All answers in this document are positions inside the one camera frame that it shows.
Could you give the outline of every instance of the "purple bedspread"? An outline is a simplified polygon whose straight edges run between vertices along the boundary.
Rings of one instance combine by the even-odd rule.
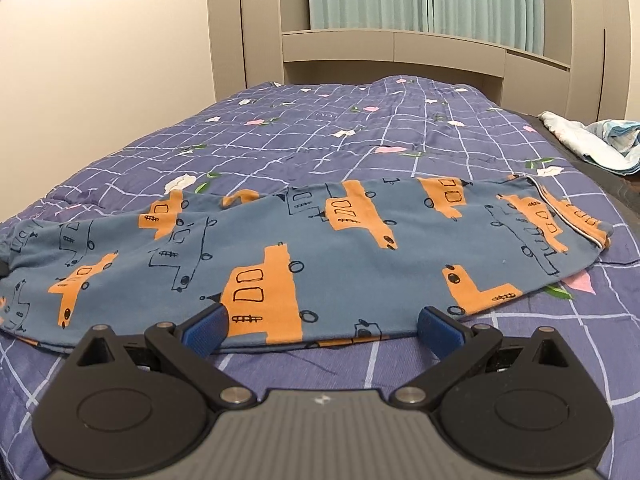
[[[539,292],[479,317],[506,335],[528,336],[542,324],[562,333],[614,412],[614,437],[600,471],[614,480],[636,480],[638,244],[596,184],[525,121],[495,107],[472,87],[412,76],[360,87],[264,83],[94,162],[5,222],[0,231],[5,233],[19,219],[63,222],[141,209],[183,175],[195,177],[187,190],[208,183],[202,192],[229,194],[347,178],[484,179],[536,174],[549,166],[561,168],[559,174],[540,177],[549,191],[613,224],[612,245],[588,269],[590,286],[588,280],[580,285],[585,290],[561,285],[572,299]],[[388,394],[432,359],[410,338],[342,349],[227,354],[211,361],[260,395],[278,387],[381,388]],[[0,452],[18,480],[39,480],[48,471],[30,416],[62,363],[63,357],[0,334]]]

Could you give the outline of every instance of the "headboard niche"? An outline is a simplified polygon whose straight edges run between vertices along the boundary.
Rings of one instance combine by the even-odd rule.
[[[209,0],[218,99],[264,81],[365,84],[396,74],[475,86],[497,105],[585,124],[623,118],[628,0],[544,0],[543,55],[429,32],[311,29],[309,0]]]

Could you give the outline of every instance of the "blue gripper pad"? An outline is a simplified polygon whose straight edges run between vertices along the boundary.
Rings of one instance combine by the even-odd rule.
[[[440,360],[460,348],[470,334],[466,326],[432,306],[426,306],[418,314],[418,338]]]
[[[220,303],[214,303],[179,327],[180,342],[200,357],[208,357],[222,344],[229,330],[229,315]]]

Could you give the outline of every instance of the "metal screw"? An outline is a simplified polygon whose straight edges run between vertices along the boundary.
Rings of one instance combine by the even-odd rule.
[[[244,386],[232,386],[220,392],[220,399],[229,404],[244,404],[251,400],[252,396],[251,391]]]
[[[427,398],[424,390],[415,386],[404,386],[396,390],[396,399],[405,404],[417,404]]]

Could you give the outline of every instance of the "white wall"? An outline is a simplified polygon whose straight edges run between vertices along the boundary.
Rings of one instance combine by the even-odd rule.
[[[631,18],[631,75],[625,118],[640,121],[640,0],[629,0]]]
[[[214,101],[207,0],[0,0],[0,220]]]

